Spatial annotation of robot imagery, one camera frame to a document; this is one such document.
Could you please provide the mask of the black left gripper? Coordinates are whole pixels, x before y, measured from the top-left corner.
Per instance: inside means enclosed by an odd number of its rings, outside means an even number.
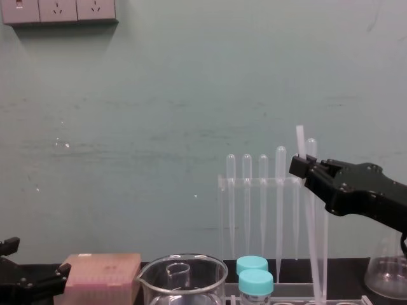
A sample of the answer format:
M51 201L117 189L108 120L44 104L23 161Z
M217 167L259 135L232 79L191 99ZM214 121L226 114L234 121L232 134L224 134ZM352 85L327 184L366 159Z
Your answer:
M26 265L6 259L18 252L19 245L19 237L1 241L1 304L37 304L62 294L71 265Z

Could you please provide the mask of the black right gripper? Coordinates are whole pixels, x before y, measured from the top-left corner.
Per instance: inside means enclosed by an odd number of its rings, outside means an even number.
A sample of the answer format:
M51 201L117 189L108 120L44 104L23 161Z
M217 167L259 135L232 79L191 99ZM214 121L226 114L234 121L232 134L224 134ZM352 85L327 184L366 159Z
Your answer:
M336 215L362 215L406 234L406 185L384 175L372 163L346 166L346 162L306 155L293 156L289 173Z

